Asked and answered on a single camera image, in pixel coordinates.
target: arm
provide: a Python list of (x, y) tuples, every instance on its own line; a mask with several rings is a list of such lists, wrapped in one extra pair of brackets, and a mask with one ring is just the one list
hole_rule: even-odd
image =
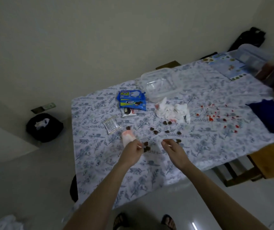
[(118, 163), (73, 214), (63, 230), (104, 230), (122, 180), (142, 153), (143, 148), (139, 141), (130, 142), (123, 150)]
[(194, 166), (182, 147), (174, 140), (164, 139), (162, 147), (167, 151), (172, 163), (192, 182), (223, 230), (268, 230), (265, 225)]

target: blue snack package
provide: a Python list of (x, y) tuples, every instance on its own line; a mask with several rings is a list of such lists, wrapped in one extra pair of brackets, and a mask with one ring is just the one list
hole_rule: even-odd
[(145, 93), (140, 90), (121, 90), (117, 96), (119, 107), (146, 110)]

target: foot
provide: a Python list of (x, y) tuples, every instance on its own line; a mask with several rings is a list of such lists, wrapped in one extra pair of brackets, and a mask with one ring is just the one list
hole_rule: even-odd
[(114, 227), (112, 229), (117, 230), (121, 226), (128, 227), (128, 221), (124, 213), (120, 213), (119, 215), (117, 215), (114, 220)]
[(175, 223), (169, 215), (164, 215), (161, 224), (167, 225), (171, 230), (176, 230)]

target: forearm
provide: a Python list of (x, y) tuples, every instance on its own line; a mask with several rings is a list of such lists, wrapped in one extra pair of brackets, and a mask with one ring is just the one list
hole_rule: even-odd
[(116, 164), (74, 213), (64, 230), (104, 230), (127, 170), (127, 166)]
[(192, 163), (186, 166), (182, 172), (193, 183), (223, 230), (268, 230)]

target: table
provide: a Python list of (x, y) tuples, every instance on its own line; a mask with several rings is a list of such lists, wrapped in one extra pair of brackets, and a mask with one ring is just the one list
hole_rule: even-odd
[[(154, 103), (148, 101), (146, 112), (121, 118), (116, 96), (119, 90), (136, 89), (138, 79), (72, 100), (79, 197), (76, 206), (85, 201), (106, 177), (123, 150), (121, 131), (108, 135), (102, 124), (111, 116), (118, 116), (123, 130), (131, 126), (136, 137), (142, 142), (148, 141), (151, 147), (125, 175), (113, 208), (185, 178), (162, 149), (162, 139), (181, 139), (180, 145), (200, 170), (219, 166), (274, 143), (274, 134), (269, 133), (245, 105), (272, 99), (271, 88), (250, 74), (230, 81), (202, 61), (176, 67), (174, 71), (186, 85), (183, 92), (169, 101), (188, 104), (190, 125), (164, 125), (164, 120), (154, 113)], [(154, 135), (150, 127), (159, 133)]]

